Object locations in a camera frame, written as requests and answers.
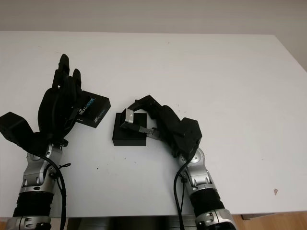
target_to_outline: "black cardboard box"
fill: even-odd
[[[96,128],[111,107],[110,100],[91,92],[83,91],[83,106],[79,109],[76,122]]]
[[[146,133],[136,132],[130,129],[119,127],[119,117],[121,113],[116,113],[113,130],[114,146],[146,146]],[[135,124],[147,127],[147,114],[134,114]]]

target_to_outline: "black cable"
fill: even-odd
[[[176,176],[174,178],[174,197],[175,197],[175,202],[176,202],[176,207],[177,207],[177,212],[178,212],[178,217],[179,217],[179,224],[180,224],[180,230],[184,230],[184,225],[183,225],[183,219],[180,211],[180,206],[179,206],[179,201],[177,197],[177,179],[181,175],[181,172],[185,169],[185,167],[191,162],[191,159],[189,159],[184,165],[181,166],[181,168],[178,170],[176,173]]]
[[[181,207],[180,207],[180,213],[182,213],[182,207],[183,207],[183,199],[184,199],[184,181],[182,181],[182,199],[181,199]]]
[[[34,156],[40,157],[41,159],[47,161],[55,170],[56,170],[56,174],[57,174],[57,182],[58,182],[58,186],[59,186],[59,190],[61,192],[61,196],[62,196],[62,211],[61,211],[61,224],[60,224],[60,230],[64,230],[65,227],[65,223],[66,223],[66,187],[65,187],[65,182],[64,182],[64,178],[63,175],[59,169],[59,167],[49,158],[47,158],[46,156],[43,155],[36,155],[31,153]]]

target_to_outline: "white wall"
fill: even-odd
[[[0,0],[0,30],[270,34],[307,70],[307,0]]]

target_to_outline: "white tabletop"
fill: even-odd
[[[112,106],[97,129],[76,124],[66,136],[68,217],[177,214],[178,164],[165,145],[112,143],[115,113],[148,94],[199,121],[206,166],[233,214],[307,210],[307,73],[276,37],[0,32],[0,115],[12,111],[38,131],[62,53],[83,90]],[[0,137],[0,217],[13,214],[26,165]],[[58,189],[51,214],[60,214]]]

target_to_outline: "robotic hand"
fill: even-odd
[[[82,104],[81,75],[75,69],[69,76],[69,59],[64,54],[55,71],[52,87],[44,95],[38,111],[38,133],[34,133],[27,121],[9,112],[0,117],[3,136],[28,152],[28,166],[24,171],[23,183],[13,218],[7,230],[51,229],[50,205],[53,187],[57,181],[62,195],[60,229],[66,221],[66,190],[59,162],[62,148],[68,141],[64,137],[71,131]]]
[[[147,129],[133,123],[133,112],[143,109],[151,119],[156,119],[157,129]],[[174,180],[174,195],[179,215],[180,230],[184,230],[183,219],[176,193],[178,177],[182,177],[196,216],[198,230],[236,230],[230,212],[225,209],[209,171],[205,157],[199,148],[201,130],[196,120],[180,120],[167,105],[161,106],[148,95],[136,100],[120,116],[120,127],[128,128],[148,137],[166,142],[174,157],[178,157],[181,168]]]

